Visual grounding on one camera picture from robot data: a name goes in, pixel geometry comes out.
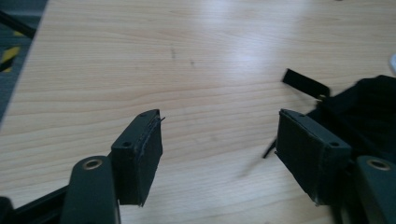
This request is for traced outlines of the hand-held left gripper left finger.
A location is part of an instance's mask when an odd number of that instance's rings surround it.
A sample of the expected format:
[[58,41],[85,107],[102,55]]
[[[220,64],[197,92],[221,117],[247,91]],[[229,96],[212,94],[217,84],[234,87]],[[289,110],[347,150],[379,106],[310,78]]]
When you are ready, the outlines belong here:
[[143,206],[163,154],[159,109],[136,116],[111,146],[110,158],[121,205]]

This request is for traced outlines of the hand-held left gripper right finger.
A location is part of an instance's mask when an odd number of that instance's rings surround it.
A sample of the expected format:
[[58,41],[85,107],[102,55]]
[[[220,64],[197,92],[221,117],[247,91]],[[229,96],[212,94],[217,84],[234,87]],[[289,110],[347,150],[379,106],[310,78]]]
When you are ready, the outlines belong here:
[[336,204],[351,146],[306,115],[281,109],[276,155],[313,202]]

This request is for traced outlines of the black cloth bag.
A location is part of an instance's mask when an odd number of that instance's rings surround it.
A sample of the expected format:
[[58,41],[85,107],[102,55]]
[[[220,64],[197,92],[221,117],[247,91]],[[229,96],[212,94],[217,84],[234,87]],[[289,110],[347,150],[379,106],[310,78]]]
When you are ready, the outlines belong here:
[[363,78],[341,93],[287,70],[282,81],[318,100],[307,116],[347,144],[328,147],[325,162],[373,156],[396,164],[396,77]]

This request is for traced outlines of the black metal bar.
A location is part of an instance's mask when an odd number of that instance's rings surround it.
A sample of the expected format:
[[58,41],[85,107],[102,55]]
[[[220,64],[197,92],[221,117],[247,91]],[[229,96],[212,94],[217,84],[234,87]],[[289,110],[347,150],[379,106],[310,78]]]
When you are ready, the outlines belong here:
[[6,12],[0,10],[0,23],[4,24],[8,28],[25,35],[26,37],[33,39],[35,37],[36,29],[28,26],[27,24],[18,21]]

